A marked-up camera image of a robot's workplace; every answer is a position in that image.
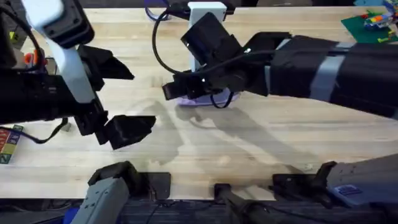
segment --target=wooden table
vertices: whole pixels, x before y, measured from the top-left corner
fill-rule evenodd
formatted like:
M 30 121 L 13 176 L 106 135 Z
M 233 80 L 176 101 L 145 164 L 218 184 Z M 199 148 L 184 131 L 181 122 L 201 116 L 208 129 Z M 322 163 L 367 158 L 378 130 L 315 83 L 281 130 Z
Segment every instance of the wooden table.
M 241 44 L 267 30 L 352 42 L 340 20 L 365 10 L 241 8 L 224 25 Z M 211 198 L 213 184 L 227 182 L 245 197 L 273 199 L 260 188 L 270 184 L 272 174 L 315 173 L 326 161 L 353 162 L 398 152 L 397 122 L 314 100 L 243 93 L 224 110 L 181 108 L 165 101 L 160 87 L 172 76 L 152 53 L 153 22 L 144 10 L 86 13 L 96 32 L 90 45 L 112 50 L 136 76 L 133 81 L 107 80 L 99 92 L 104 107 L 111 115 L 156 115 L 153 133 L 117 151 L 109 144 L 100 146 L 94 135 L 80 136 L 76 126 L 44 145 L 22 139 L 11 163 L 0 166 L 1 198 L 83 198 L 96 169 L 128 160 L 139 171 L 170 172 L 171 198 Z M 188 50 L 180 41 L 187 26 L 173 18 L 161 23 L 158 32 L 161 56 L 179 70 L 188 68 Z M 43 38 L 39 44 L 48 50 Z M 32 50 L 27 41 L 23 51 Z M 46 138 L 59 122 L 24 126 L 28 133 Z

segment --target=cable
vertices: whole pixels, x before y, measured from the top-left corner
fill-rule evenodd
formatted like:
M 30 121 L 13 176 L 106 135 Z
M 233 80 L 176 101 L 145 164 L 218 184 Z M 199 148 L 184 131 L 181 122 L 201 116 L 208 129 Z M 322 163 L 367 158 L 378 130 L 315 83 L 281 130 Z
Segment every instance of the cable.
M 148 18 L 151 19 L 152 21 L 156 21 L 159 16 L 155 15 L 148 6 L 150 0 L 144 0 L 144 8 L 145 8 L 145 13 L 147 14 Z M 158 0 L 158 2 L 162 2 L 166 7 L 170 6 L 170 3 L 168 0 Z M 162 21 L 166 21 L 169 19 L 169 15 L 165 16 L 162 18 Z
M 149 190 L 149 200 L 157 200 L 157 192 L 152 183 L 150 182 L 148 176 L 146 176 L 146 181 L 148 184 L 148 190 Z
M 32 31 L 30 31 L 30 27 L 25 24 L 24 21 L 22 21 L 20 18 L 18 18 L 16 15 L 5 9 L 4 7 L 0 6 L 0 14 L 5 13 L 7 16 L 9 16 L 17 25 L 19 25 L 20 28 L 27 34 L 27 36 L 31 39 L 36 51 L 37 51 L 37 63 L 33 65 L 30 68 L 0 68 L 1 70 L 8 70 L 8 71 L 15 71 L 15 72 L 31 72 L 31 71 L 36 71 L 39 70 L 43 67 L 43 61 L 44 61 L 44 56 L 42 54 L 42 51 L 40 50 L 40 46 L 37 43 L 36 38 L 34 37 Z
M 68 204 L 65 204 L 65 205 L 62 206 L 62 207 L 58 207 L 58 208 L 48 208 L 48 209 L 46 209 L 46 210 L 44 210 L 44 211 L 60 211 L 60 210 L 67 209 L 67 208 L 69 208 L 69 207 L 71 207 L 71 206 L 72 206 L 72 203 L 68 203 Z
M 218 106 L 217 103 L 214 101 L 214 95 L 211 94 L 211 95 L 210 95 L 211 104 L 212 104 L 215 108 L 217 108 L 217 109 L 226 108 L 226 107 L 228 107 L 229 104 L 232 102 L 232 98 L 234 97 L 234 94 L 235 94 L 234 92 L 229 93 L 228 99 L 226 100 L 226 102 L 225 102 L 225 104 L 224 104 L 223 106 Z
M 50 137 L 48 137 L 47 139 L 38 139 L 38 138 L 33 137 L 30 134 L 27 134 L 27 133 L 25 133 L 23 131 L 17 131 L 17 130 L 12 129 L 12 128 L 6 128 L 6 127 L 0 126 L 0 129 L 4 129 L 4 130 L 7 130 L 7 131 L 16 133 L 16 134 L 20 134 L 21 136 L 24 136 L 24 137 L 32 140 L 36 144 L 44 144 L 47 141 L 49 141 L 50 139 L 52 139 L 56 134 L 58 134 L 58 132 L 61 130 L 61 128 L 63 128 L 67 124 L 68 124 L 68 118 L 62 118 L 62 122 L 52 131 Z
M 172 68 L 170 68 L 169 66 L 167 66 L 162 59 L 159 56 L 159 53 L 157 51 L 157 47 L 156 47 L 156 33 L 157 33 L 157 28 L 159 27 L 160 22 L 162 21 L 162 18 L 166 15 L 168 15 L 168 8 L 162 12 L 159 17 L 156 19 L 155 21 L 155 25 L 154 25 L 154 30 L 152 31 L 152 50 L 154 51 L 155 54 L 155 58 L 156 60 L 160 63 L 160 65 L 162 67 L 164 67 L 167 71 L 171 72 L 171 73 L 178 73 L 179 71 L 176 71 Z
M 15 211 L 18 211 L 18 212 L 34 212 L 34 211 L 30 211 L 30 210 L 26 210 L 24 208 L 18 207 L 16 205 L 1 205 L 0 209 L 1 208 L 12 208 L 12 209 L 14 209 Z
M 65 200 L 61 205 L 54 207 L 54 201 L 55 201 L 54 199 L 50 200 L 50 204 L 47 209 L 58 210 L 58 209 L 64 209 L 64 207 L 70 207 L 72 205 L 72 200 L 68 199 Z
M 149 224 L 152 216 L 154 216 L 154 213 L 156 212 L 156 210 L 161 206 L 162 204 L 157 204 L 156 207 L 153 209 L 153 211 L 150 213 L 150 215 L 147 218 L 147 221 L 145 222 L 145 224 Z

